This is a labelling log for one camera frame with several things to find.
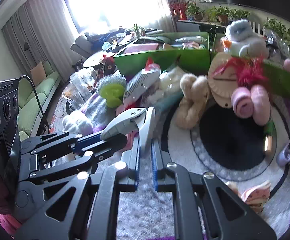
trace black cable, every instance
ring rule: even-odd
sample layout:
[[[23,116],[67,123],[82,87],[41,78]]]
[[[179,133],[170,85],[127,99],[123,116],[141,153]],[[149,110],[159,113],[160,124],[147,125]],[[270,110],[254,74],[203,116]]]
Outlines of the black cable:
[[[41,104],[40,104],[39,98],[38,98],[37,93],[36,93],[36,90],[35,90],[35,86],[34,86],[32,80],[31,80],[28,76],[26,76],[26,75],[20,76],[20,77],[18,78],[18,82],[20,82],[20,80],[22,80],[23,78],[25,78],[25,79],[26,79],[26,80],[31,84],[31,86],[32,86],[32,89],[33,89],[33,91],[34,91],[34,95],[35,95],[35,98],[36,98],[37,104],[39,105],[40,111],[41,111],[41,113],[42,113],[43,121],[44,121],[45,124],[47,125],[47,131],[48,131],[48,133],[49,133],[49,124],[48,124],[48,121],[47,121],[47,119],[46,119],[46,116],[45,116],[45,114],[44,114],[44,112],[43,112],[43,110],[42,110],[42,107],[41,107]]]

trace flower pot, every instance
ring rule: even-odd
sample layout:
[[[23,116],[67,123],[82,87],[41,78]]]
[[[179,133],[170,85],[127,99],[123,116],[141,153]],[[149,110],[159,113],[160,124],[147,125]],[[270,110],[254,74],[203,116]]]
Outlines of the flower pot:
[[[218,19],[219,19],[221,25],[223,25],[223,26],[228,25],[228,16],[227,15],[219,15]]]
[[[201,12],[194,15],[194,19],[195,19],[195,21],[201,21],[203,19],[203,15],[201,14]]]

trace beige plush toy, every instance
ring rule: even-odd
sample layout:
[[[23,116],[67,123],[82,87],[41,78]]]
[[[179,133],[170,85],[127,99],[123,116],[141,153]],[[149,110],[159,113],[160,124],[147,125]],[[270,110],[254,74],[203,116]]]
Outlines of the beige plush toy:
[[[180,128],[191,129],[199,121],[209,99],[207,77],[185,74],[180,80],[180,88],[184,98],[176,111],[176,124]]]

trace green sofa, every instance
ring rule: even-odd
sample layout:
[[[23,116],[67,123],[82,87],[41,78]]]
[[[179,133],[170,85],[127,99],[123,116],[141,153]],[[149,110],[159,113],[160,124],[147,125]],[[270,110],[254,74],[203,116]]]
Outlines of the green sofa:
[[[51,102],[52,96],[61,82],[61,77],[57,71],[53,71],[48,62],[45,62],[43,67],[46,78],[35,87],[35,90],[42,110],[45,112]],[[37,104],[34,91],[26,79],[22,79],[18,83],[18,107],[18,131],[20,139],[23,141],[29,137],[36,136],[42,120],[42,114]]]

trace green brush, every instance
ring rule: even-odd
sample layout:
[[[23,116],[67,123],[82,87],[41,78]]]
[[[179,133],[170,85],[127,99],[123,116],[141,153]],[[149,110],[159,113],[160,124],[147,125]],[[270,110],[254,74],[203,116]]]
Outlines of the green brush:
[[[106,99],[106,105],[110,108],[122,104],[120,99],[125,92],[126,79],[123,75],[109,75],[101,78],[96,84],[96,93]]]

